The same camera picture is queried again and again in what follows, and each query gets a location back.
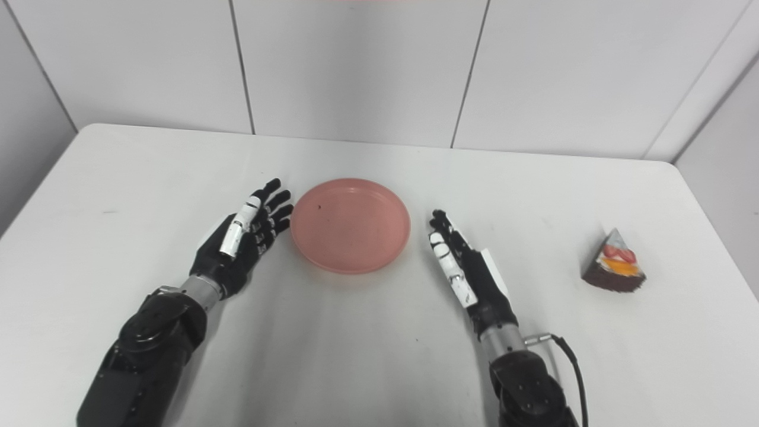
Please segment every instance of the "robot forearm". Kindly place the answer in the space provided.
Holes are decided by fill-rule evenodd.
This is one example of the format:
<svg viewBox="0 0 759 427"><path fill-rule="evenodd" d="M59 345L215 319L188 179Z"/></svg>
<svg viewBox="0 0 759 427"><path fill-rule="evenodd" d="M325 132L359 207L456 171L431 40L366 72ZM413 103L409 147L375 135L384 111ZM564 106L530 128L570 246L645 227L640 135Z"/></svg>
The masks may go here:
<svg viewBox="0 0 759 427"><path fill-rule="evenodd" d="M106 353L78 425L160 426L184 365L206 336L206 313L220 296L218 285L200 276L148 295Z"/></svg>

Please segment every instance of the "robot finger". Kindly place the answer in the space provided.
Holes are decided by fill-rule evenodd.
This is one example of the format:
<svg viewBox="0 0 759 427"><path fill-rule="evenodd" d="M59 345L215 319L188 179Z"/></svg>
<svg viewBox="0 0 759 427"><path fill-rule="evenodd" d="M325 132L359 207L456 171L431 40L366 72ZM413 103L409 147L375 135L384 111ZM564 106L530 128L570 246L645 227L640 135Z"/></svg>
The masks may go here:
<svg viewBox="0 0 759 427"><path fill-rule="evenodd" d="M271 217L261 226L258 232L254 234L255 242L257 245L261 245L262 243L266 243L269 238L273 242L276 236L279 236L279 234L288 228L290 228L289 218L280 217L275 220Z"/></svg>
<svg viewBox="0 0 759 427"><path fill-rule="evenodd" d="M279 207L280 204L285 203L286 201L290 200L291 194L289 190L284 190L282 192L277 193L272 200L266 202L266 212L271 215L272 212L277 210L277 207Z"/></svg>
<svg viewBox="0 0 759 427"><path fill-rule="evenodd" d="M461 231L453 224L444 210L434 210L432 215L430 225L445 239L456 258L460 258L462 252L473 251L467 239L464 238L464 235L461 234Z"/></svg>
<svg viewBox="0 0 759 427"><path fill-rule="evenodd" d="M281 221L283 218L289 217L290 214L292 214L293 209L294 208L292 204L286 204L285 206L277 209L276 212L272 213L271 217L269 218L271 218L272 220L274 220L274 222L277 223Z"/></svg>
<svg viewBox="0 0 759 427"><path fill-rule="evenodd" d="M292 205L286 204L271 215L265 213L264 215L261 215L257 221L253 223L252 226L250 226L250 229L253 232L263 232L272 228L276 228L278 222L282 221L284 218L289 217L290 214L292 214L292 210Z"/></svg>
<svg viewBox="0 0 759 427"><path fill-rule="evenodd" d="M442 272L446 275L453 293L458 298L461 306L464 308L477 304L477 295L472 290L464 270L458 264L458 260L451 253L451 249L443 238L442 234L435 231L430 234L430 246L435 253Z"/></svg>
<svg viewBox="0 0 759 427"><path fill-rule="evenodd" d="M267 182L260 190L254 191L251 196L255 196L264 202L272 195L272 193L274 193L274 191L279 190L279 187L282 187L282 181L280 181L279 178L274 178Z"/></svg>

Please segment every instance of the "robotic hand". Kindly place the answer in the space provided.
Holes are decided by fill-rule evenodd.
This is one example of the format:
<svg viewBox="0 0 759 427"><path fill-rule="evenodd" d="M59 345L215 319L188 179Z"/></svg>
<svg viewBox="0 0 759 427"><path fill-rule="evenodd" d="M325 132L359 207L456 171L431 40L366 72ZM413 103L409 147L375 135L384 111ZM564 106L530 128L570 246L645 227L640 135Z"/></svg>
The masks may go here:
<svg viewBox="0 0 759 427"><path fill-rule="evenodd" d="M442 210L433 212L430 244L474 326L490 364L490 380L500 400L501 427L577 427L559 383L528 346L554 340L575 367L580 387L583 426L587 427L584 385L577 359L566 342L552 334L524 339L519 333L503 278L485 249L474 250Z"/></svg>
<svg viewBox="0 0 759 427"><path fill-rule="evenodd" d="M162 286L121 328L84 398L79 427L158 427L182 369L206 336L207 313L240 292L261 255L290 226L290 191L274 179L229 215L197 251L184 284Z"/></svg>

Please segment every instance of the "white table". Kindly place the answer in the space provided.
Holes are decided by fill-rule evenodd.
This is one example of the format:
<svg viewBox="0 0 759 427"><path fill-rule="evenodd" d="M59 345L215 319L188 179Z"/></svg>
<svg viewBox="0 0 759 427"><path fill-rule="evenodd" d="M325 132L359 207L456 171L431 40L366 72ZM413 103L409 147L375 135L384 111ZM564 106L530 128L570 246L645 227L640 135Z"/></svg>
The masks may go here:
<svg viewBox="0 0 759 427"><path fill-rule="evenodd" d="M92 125L0 240L0 425L73 425L144 296L180 284L209 229L275 176L296 198L345 176L388 186L408 246L340 276L281 236L217 307L167 425L494 425L483 357L427 246L436 207L491 249L523 333L573 346L591 425L759 422L759 304L668 164ZM649 277L633 294L580 279L615 226ZM571 366L541 351L579 414Z"/></svg>

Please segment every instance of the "white finger segment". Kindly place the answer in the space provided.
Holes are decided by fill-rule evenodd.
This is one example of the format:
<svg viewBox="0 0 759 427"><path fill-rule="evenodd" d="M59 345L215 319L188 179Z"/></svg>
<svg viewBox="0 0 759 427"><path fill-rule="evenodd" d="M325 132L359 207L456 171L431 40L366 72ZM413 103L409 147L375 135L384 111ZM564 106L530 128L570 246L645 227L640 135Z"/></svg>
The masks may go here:
<svg viewBox="0 0 759 427"><path fill-rule="evenodd" d="M227 228L219 252L227 254L232 258L237 257L237 251L240 248L242 236L250 231L250 223L258 214L261 206L261 199L256 196L250 196L243 207L237 212L232 222Z"/></svg>
<svg viewBox="0 0 759 427"><path fill-rule="evenodd" d="M437 258L443 273L451 283L451 289L456 294L456 298L464 308L477 304L477 296L474 294L469 282L467 281L464 271L459 267L456 258L451 253L451 249L445 243L440 233L430 234L430 244L433 246L435 257Z"/></svg>

